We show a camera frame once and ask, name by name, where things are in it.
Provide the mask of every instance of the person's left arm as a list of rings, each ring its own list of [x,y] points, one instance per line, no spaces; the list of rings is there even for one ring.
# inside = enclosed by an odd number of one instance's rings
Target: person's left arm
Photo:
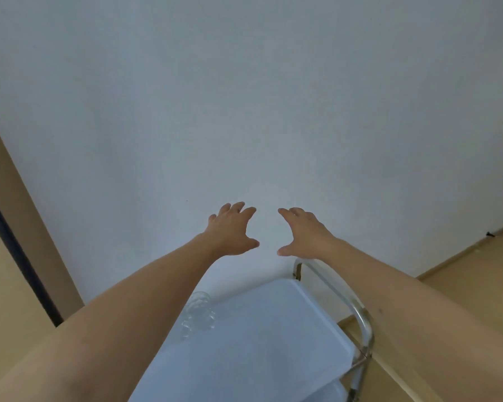
[[[0,381],[0,402],[126,402],[207,269],[259,246],[255,213],[224,205],[204,233],[108,289]]]

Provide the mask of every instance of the person's left hand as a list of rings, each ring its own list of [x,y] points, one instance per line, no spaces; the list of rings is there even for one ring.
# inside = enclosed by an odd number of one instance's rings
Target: person's left hand
[[[259,247],[259,241],[246,235],[248,221],[254,215],[254,207],[245,210],[244,202],[224,204],[218,215],[208,218],[208,226],[202,234],[213,245],[217,257],[225,255],[240,255]]]

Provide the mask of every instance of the person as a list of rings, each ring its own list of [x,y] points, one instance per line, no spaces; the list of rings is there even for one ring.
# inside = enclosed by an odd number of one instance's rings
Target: person
[[[259,246],[256,209],[223,205],[205,232],[108,289],[0,381],[0,402],[125,402],[207,269]],[[313,213],[279,209],[280,256],[319,259],[352,287],[395,347],[444,401],[503,402],[503,336],[420,281],[336,238]]]

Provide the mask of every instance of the forearm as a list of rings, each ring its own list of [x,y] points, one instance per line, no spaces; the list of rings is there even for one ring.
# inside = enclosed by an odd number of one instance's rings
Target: forearm
[[[322,260],[445,400],[503,400],[503,336],[436,290],[341,240]]]
[[[200,235],[116,284],[3,379],[0,402],[126,401],[215,259]]]

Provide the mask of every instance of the clear glass object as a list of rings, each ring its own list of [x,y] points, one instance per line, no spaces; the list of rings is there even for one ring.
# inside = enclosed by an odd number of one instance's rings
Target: clear glass object
[[[194,292],[183,309],[184,320],[181,323],[181,338],[189,338],[198,331],[211,330],[215,327],[215,312],[212,300],[207,292]]]

